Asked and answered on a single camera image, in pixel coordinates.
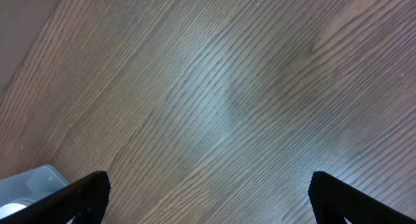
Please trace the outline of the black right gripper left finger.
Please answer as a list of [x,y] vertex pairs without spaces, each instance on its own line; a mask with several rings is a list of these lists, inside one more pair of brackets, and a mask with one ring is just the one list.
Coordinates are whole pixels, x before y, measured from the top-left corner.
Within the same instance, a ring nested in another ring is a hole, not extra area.
[[106,171],[95,171],[1,220],[1,224],[101,224],[111,184]]

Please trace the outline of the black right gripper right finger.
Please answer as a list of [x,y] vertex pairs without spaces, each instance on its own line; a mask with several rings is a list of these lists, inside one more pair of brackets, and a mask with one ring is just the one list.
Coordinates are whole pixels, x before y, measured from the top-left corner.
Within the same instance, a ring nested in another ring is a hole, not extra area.
[[313,173],[308,196],[318,224],[415,224],[415,220],[323,172]]

